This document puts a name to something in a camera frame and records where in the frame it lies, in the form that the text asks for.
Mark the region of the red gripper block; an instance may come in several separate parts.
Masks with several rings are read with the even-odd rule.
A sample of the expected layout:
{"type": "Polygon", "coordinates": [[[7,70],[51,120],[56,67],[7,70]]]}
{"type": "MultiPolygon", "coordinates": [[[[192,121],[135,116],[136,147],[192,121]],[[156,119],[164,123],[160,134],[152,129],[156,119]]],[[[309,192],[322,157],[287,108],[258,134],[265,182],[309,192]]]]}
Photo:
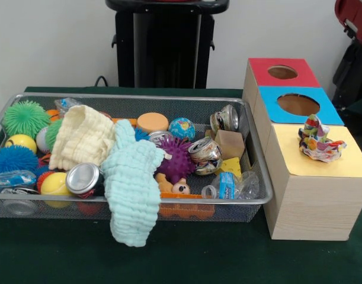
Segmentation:
{"type": "Polygon", "coordinates": [[[346,78],[347,88],[357,89],[362,78],[362,1],[336,0],[334,11],[347,36],[357,41],[352,41],[346,49],[332,82],[335,86],[341,86],[346,78]]]}

